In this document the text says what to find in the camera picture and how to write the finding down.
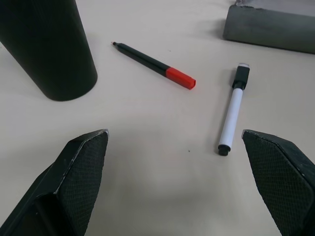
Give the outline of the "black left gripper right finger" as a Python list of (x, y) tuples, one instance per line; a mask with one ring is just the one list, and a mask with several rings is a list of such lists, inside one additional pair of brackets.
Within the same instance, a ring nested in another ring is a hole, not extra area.
[(315, 234), (315, 165), (292, 142), (245, 129), (257, 189), (283, 236)]

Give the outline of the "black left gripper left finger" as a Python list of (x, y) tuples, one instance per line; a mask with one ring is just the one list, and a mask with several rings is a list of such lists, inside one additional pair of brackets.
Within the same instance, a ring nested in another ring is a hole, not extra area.
[(108, 130), (63, 148), (32, 183), (0, 228), (2, 236), (83, 236), (102, 180)]

